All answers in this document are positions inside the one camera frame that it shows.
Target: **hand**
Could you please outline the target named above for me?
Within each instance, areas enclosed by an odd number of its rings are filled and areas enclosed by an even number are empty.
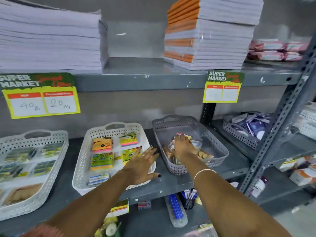
[[[174,155],[182,163],[183,157],[188,153],[198,154],[197,149],[192,145],[188,137],[182,135],[176,135],[174,139]]]
[[[146,182],[147,180],[151,180],[161,176],[159,173],[148,174],[150,166],[159,156],[159,153],[155,154],[157,148],[149,147],[140,156],[138,156],[141,149],[142,147],[137,149],[136,153],[121,170],[121,172],[128,175],[130,181],[129,185],[141,184]]]

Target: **forearm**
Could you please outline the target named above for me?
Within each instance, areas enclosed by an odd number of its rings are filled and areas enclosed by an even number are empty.
[[[46,223],[58,228],[66,237],[93,236],[129,182],[129,176],[119,171],[105,183],[72,202]]]
[[[192,179],[208,168],[194,154],[187,154],[182,162]],[[200,172],[194,185],[220,236],[290,236],[270,215],[215,172]]]

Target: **pink sleeve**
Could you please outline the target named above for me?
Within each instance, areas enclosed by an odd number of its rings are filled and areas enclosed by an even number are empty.
[[[41,224],[31,229],[21,237],[65,237],[57,228]]]

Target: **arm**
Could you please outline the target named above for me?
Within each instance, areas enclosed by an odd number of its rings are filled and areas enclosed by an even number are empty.
[[[158,153],[155,154],[156,148],[149,147],[138,156],[140,150],[141,148],[122,170],[55,214],[46,224],[57,228],[65,237],[93,236],[129,185],[160,177],[158,173],[148,174],[150,166],[159,156]]]
[[[245,195],[209,169],[184,137],[175,139],[175,156],[183,163],[219,236],[290,237],[291,235],[270,215]]]

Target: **floor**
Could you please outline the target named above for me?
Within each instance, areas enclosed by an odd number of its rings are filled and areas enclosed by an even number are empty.
[[[312,237],[316,232],[316,201],[275,216],[293,237]]]

